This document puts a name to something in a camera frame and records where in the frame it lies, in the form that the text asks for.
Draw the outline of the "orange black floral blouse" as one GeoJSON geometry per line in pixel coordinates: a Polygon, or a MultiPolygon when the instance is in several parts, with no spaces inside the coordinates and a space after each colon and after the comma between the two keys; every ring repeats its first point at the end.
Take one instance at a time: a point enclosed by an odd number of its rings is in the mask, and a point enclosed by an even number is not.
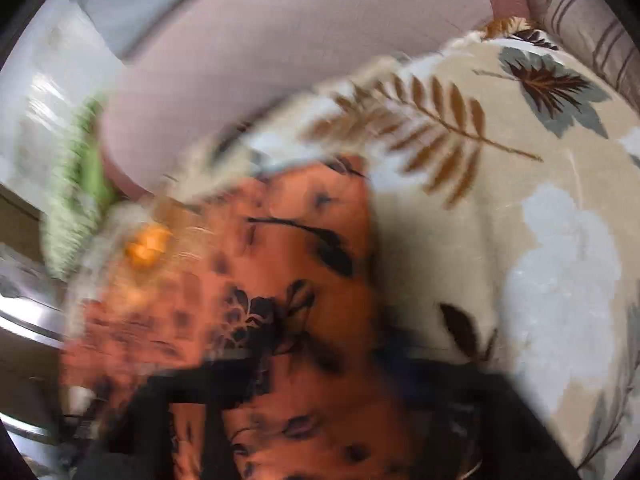
{"type": "MultiPolygon", "coordinates": [[[[166,200],[76,302],[62,356],[92,401],[62,447],[75,474],[137,388],[254,359],[270,390],[224,411],[240,479],[411,479],[418,437],[390,380],[367,167],[337,156],[166,200]]],[[[172,404],[176,479],[198,479],[204,408],[172,404]]]]}

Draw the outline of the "wooden door with glass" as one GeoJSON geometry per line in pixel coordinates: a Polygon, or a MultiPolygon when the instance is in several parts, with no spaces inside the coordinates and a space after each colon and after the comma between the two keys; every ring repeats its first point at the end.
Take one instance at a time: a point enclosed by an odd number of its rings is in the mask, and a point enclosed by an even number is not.
{"type": "Polygon", "coordinates": [[[40,249],[40,212],[1,189],[1,428],[38,479],[58,457],[64,312],[40,249]]]}

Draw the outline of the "beige leaf pattern blanket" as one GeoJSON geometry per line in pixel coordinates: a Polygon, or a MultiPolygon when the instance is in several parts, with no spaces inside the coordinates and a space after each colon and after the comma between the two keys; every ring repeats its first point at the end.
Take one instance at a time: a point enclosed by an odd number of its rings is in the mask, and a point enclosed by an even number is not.
{"type": "Polygon", "coordinates": [[[524,18],[422,56],[374,58],[170,175],[189,203],[238,177],[366,161],[385,292],[428,356],[472,342],[510,375],[584,479],[639,444],[639,117],[524,18]]]}

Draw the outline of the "green white checkered pillow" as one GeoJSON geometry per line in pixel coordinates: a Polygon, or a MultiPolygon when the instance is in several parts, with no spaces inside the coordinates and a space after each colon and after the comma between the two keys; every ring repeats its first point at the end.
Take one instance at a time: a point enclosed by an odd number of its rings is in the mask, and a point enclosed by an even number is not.
{"type": "Polygon", "coordinates": [[[52,278],[67,281],[91,237],[116,202],[114,185],[105,177],[98,119],[100,99],[76,108],[61,130],[47,184],[40,224],[43,261],[52,278]]]}

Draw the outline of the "pink bolster pillow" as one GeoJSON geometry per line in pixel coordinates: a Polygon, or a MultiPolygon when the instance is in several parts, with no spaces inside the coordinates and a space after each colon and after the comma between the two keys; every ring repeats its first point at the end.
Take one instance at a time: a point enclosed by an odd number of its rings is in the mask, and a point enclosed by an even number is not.
{"type": "Polygon", "coordinates": [[[137,197],[194,140],[280,96],[528,14],[526,0],[186,0],[132,52],[107,97],[107,177],[137,197]]]}

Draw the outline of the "striped beige quilt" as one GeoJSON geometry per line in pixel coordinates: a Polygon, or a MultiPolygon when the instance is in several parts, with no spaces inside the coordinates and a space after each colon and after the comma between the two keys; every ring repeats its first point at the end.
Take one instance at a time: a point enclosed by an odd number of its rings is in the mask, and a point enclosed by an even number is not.
{"type": "Polygon", "coordinates": [[[526,0],[533,20],[639,106],[639,49],[605,0],[526,0]]]}

